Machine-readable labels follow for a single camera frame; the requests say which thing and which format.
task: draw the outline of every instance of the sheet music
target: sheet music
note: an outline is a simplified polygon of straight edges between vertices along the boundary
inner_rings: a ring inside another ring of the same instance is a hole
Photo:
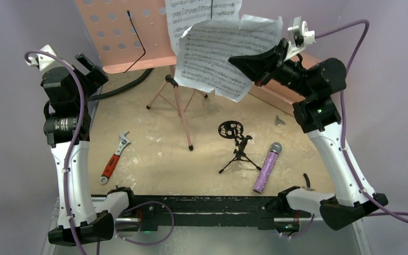
[[[180,39],[174,79],[179,85],[240,101],[252,81],[227,60],[257,55],[279,43],[282,19],[244,15],[240,21],[207,20],[195,24]]]
[[[169,40],[176,55],[184,31],[198,22],[210,20],[211,6],[211,0],[165,0]],[[241,7],[242,0],[214,0],[212,19],[239,20]]]

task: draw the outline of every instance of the adjustable wrench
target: adjustable wrench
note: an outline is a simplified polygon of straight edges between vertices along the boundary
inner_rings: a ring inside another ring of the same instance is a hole
[[[107,166],[103,171],[101,179],[99,180],[101,184],[106,184],[108,182],[108,179],[113,174],[113,170],[115,170],[116,163],[118,163],[118,160],[120,159],[121,152],[123,151],[124,147],[131,143],[131,141],[129,141],[129,139],[126,138],[126,135],[128,133],[129,131],[124,131],[120,134],[120,144],[118,145],[116,152],[110,158],[110,160],[107,163]]]

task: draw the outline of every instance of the wooden table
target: wooden table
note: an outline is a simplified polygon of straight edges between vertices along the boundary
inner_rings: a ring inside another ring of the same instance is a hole
[[[132,81],[141,72],[110,75],[103,92]],[[99,102],[90,133],[92,194],[106,194],[119,185],[131,187],[135,194],[276,196],[293,185],[304,186],[303,173],[309,175],[317,191],[334,191],[317,150],[294,118],[252,95],[239,103],[215,95],[193,98],[185,112],[194,146],[194,151],[189,151],[175,109],[161,98],[146,109],[167,74],[167,67],[156,68],[134,89]],[[192,90],[180,87],[180,92],[186,103]],[[163,95],[174,101],[172,87],[167,87]],[[275,126],[276,115],[286,124]],[[252,191],[259,171],[249,163],[232,163],[218,174],[234,157],[236,148],[234,140],[223,139],[217,131],[220,123],[228,120],[241,122],[243,134],[253,137],[245,153],[259,166],[273,142],[283,146],[262,195]],[[127,137],[132,143],[122,152],[109,182],[102,185],[99,178],[124,130],[130,131]]]

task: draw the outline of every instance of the purple glitter microphone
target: purple glitter microphone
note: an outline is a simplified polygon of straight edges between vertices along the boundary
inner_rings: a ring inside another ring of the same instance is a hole
[[[270,177],[271,171],[273,170],[276,159],[279,156],[279,153],[282,151],[282,145],[278,142],[274,142],[270,147],[270,152],[268,153],[267,158],[263,164],[262,170],[260,171],[259,177],[254,184],[252,189],[254,192],[262,194],[264,191],[267,180]]]

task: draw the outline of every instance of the black mini tripod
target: black mini tripod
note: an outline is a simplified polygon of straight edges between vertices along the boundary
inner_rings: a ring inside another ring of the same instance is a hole
[[[238,121],[226,121],[220,124],[218,127],[218,133],[221,137],[226,139],[235,139],[235,146],[238,147],[238,150],[234,150],[235,157],[227,163],[227,165],[219,171],[222,173],[224,169],[227,168],[229,164],[235,161],[243,161],[243,162],[250,162],[252,163],[257,170],[262,170],[259,166],[257,166],[252,160],[250,160],[246,153],[244,152],[246,145],[248,144],[248,140],[251,140],[252,137],[247,135],[246,137],[243,136],[243,125]]]

